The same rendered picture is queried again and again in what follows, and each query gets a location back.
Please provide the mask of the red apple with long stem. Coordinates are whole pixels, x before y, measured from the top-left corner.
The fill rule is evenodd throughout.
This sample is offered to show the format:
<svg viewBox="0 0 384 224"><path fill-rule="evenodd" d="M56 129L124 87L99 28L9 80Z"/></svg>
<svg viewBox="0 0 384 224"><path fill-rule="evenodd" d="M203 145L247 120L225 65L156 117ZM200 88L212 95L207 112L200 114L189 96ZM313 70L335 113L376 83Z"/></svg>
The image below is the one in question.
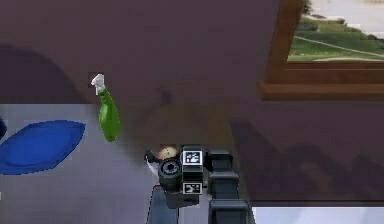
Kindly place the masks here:
<svg viewBox="0 0 384 224"><path fill-rule="evenodd" d="M178 155L178 151L175 147L172 146L165 146L163 147L159 153L158 153L158 158L160 160L165 160L169 158L174 158Z"/></svg>

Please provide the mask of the blue plate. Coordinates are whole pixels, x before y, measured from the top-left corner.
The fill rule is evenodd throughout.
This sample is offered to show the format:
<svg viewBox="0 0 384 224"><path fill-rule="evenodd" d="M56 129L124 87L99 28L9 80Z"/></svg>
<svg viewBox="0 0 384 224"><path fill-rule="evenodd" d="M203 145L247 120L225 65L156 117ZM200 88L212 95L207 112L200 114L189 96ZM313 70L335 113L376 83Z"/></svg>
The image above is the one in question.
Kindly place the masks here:
<svg viewBox="0 0 384 224"><path fill-rule="evenodd" d="M22 175L55 168L76 149L85 127L68 120L27 125L0 144L0 174Z"/></svg>

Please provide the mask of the brown wooden framed window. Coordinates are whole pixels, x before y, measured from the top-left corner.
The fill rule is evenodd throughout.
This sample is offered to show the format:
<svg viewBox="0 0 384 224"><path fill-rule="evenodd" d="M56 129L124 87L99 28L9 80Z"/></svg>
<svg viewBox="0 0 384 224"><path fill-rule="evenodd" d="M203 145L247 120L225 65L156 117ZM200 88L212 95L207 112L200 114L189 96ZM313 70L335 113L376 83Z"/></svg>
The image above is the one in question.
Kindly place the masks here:
<svg viewBox="0 0 384 224"><path fill-rule="evenodd" d="M384 62L289 62L302 0L279 0L259 96L270 101L384 101Z"/></svg>

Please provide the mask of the grey flat object red edge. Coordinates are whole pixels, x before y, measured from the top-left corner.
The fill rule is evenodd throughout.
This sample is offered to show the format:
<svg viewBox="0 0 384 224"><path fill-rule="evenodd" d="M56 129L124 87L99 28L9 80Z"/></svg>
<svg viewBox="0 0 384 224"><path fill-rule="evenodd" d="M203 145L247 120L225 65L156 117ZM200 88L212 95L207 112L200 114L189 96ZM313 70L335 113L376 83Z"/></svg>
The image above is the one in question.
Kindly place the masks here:
<svg viewBox="0 0 384 224"><path fill-rule="evenodd" d="M146 224L179 224L176 194L160 185L152 188Z"/></svg>

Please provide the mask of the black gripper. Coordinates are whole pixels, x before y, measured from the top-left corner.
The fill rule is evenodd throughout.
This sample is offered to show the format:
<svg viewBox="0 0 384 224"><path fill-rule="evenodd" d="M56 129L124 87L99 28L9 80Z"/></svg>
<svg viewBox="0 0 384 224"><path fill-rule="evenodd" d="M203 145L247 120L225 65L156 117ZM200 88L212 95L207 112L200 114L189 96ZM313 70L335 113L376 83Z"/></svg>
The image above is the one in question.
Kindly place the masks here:
<svg viewBox="0 0 384 224"><path fill-rule="evenodd" d="M161 162L151 150L146 150L144 160L149 170L159 177L169 208L182 208L197 205L200 197L200 173L184 172L179 159L169 158Z"/></svg>

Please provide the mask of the green spray bottle white nozzle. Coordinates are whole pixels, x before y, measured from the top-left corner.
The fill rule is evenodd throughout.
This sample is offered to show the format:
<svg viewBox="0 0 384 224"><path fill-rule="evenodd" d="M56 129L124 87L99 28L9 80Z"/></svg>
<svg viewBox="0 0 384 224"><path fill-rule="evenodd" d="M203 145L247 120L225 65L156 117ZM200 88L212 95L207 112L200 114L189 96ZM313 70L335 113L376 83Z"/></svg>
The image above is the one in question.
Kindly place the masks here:
<svg viewBox="0 0 384 224"><path fill-rule="evenodd" d="M96 95L100 98L99 124L105 139L108 142L116 140L120 132L120 117L116 104L105 85L105 76L98 73L91 81L95 87Z"/></svg>

